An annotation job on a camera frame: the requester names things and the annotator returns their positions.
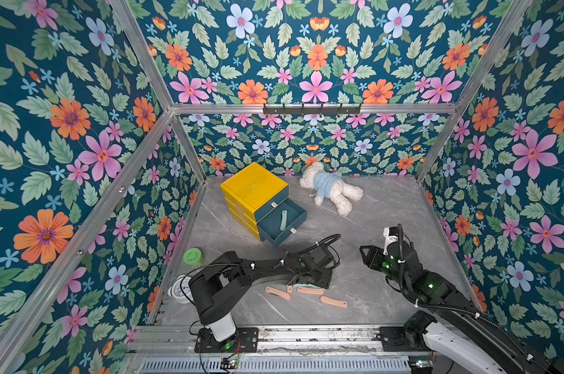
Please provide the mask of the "mint knife slanted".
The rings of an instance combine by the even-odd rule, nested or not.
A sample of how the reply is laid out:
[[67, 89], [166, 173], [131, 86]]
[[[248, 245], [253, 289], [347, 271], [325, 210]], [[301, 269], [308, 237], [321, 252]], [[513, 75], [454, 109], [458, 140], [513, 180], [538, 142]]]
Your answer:
[[280, 218], [280, 230], [283, 232], [288, 223], [288, 212], [286, 210], [282, 210], [281, 218]]

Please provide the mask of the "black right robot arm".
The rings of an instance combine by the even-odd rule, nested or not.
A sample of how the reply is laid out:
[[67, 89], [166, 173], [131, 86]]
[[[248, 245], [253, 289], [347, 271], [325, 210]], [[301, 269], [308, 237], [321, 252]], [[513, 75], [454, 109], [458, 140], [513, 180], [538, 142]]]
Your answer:
[[548, 358], [479, 311], [442, 275], [425, 269], [401, 225], [386, 228], [385, 244], [360, 246], [367, 268], [385, 274], [416, 313], [404, 324], [404, 344], [445, 355], [471, 373], [564, 373]]

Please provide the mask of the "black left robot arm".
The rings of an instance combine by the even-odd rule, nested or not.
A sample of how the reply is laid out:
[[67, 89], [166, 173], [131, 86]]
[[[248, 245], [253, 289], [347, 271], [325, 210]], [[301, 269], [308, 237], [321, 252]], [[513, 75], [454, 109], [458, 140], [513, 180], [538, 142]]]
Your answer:
[[252, 287], [312, 285], [327, 289], [339, 265], [340, 257], [325, 242], [270, 260], [241, 258], [228, 251], [193, 275], [189, 289], [199, 322], [216, 342], [227, 343], [238, 334], [232, 310]]

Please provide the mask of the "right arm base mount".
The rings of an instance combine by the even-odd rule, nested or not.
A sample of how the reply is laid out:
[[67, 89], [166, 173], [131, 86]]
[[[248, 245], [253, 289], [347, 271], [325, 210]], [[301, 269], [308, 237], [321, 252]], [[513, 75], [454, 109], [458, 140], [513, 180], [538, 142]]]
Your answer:
[[433, 315], [417, 311], [400, 326], [380, 327], [376, 338], [385, 352], [431, 352], [424, 336], [437, 322]]

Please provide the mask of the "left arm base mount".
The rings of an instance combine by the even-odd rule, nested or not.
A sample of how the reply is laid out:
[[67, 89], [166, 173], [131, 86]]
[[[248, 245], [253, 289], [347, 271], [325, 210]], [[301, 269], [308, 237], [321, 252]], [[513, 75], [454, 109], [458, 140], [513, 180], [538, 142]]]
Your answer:
[[238, 327], [223, 341], [217, 341], [211, 329], [203, 327], [196, 337], [194, 352], [201, 353], [256, 353], [260, 330], [257, 327]]

